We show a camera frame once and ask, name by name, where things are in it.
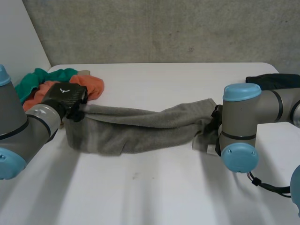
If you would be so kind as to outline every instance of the gray wall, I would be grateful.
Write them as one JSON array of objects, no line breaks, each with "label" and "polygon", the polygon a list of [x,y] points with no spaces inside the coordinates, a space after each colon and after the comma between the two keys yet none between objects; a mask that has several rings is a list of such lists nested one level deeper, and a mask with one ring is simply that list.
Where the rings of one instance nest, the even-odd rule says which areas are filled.
[{"label": "gray wall", "polygon": [[267,62],[300,72],[299,0],[23,0],[54,66]]}]

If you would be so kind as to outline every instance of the robotic arm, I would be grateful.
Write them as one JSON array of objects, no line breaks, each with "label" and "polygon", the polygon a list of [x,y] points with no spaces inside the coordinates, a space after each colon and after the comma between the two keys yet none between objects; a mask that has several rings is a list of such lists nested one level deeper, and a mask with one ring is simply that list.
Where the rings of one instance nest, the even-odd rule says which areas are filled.
[{"label": "robotic arm", "polygon": [[0,180],[17,176],[53,139],[64,116],[81,120],[84,114],[77,108],[86,102],[86,87],[57,83],[41,104],[25,113],[9,75],[0,64]]},{"label": "robotic arm", "polygon": [[[257,124],[290,122],[300,128],[300,88],[261,91],[253,83],[232,84],[224,89],[222,113],[221,158],[233,172],[251,172],[258,163]],[[292,175],[290,192],[300,209],[300,166]]]}]

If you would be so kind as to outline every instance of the teal cloth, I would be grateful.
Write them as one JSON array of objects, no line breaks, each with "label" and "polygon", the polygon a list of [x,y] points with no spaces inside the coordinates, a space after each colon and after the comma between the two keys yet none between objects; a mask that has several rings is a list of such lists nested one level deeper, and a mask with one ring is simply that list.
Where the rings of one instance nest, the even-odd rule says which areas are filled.
[{"label": "teal cloth", "polygon": [[47,73],[43,69],[36,68],[33,73],[27,74],[21,82],[15,87],[18,97],[23,104],[29,97],[30,93],[38,88],[41,83],[46,81],[69,82],[73,75],[78,73],[77,70],[67,68]]}]

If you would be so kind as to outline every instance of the black cable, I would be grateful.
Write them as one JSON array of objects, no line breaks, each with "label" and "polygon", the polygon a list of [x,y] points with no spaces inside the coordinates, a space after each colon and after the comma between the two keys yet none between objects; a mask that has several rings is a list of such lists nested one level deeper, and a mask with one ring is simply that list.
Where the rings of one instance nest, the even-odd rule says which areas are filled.
[{"label": "black cable", "polygon": [[252,183],[255,186],[260,186],[261,188],[264,188],[265,190],[277,193],[277,194],[279,194],[279,195],[281,195],[283,197],[286,197],[286,198],[290,198],[291,197],[290,195],[284,195],[284,194],[289,194],[291,192],[290,191],[290,186],[287,186],[287,187],[275,187],[275,186],[270,185],[270,184],[262,183],[262,181],[260,179],[258,179],[257,177],[255,177],[251,172],[249,172],[249,175],[253,179]]}]

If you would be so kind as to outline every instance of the orange cloth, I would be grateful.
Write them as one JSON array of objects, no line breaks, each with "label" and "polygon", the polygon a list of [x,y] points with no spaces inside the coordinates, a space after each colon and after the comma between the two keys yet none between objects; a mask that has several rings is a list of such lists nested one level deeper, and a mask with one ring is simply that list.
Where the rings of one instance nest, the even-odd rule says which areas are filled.
[{"label": "orange cloth", "polygon": [[[58,83],[58,81],[46,81],[45,83],[39,85],[38,89],[33,91],[28,100],[24,102],[23,109],[27,111],[32,106],[41,103],[47,91],[55,83]],[[88,89],[88,100],[99,98],[104,91],[103,80],[90,75],[74,75],[71,77],[70,83],[77,83],[80,86],[86,86]]]}]

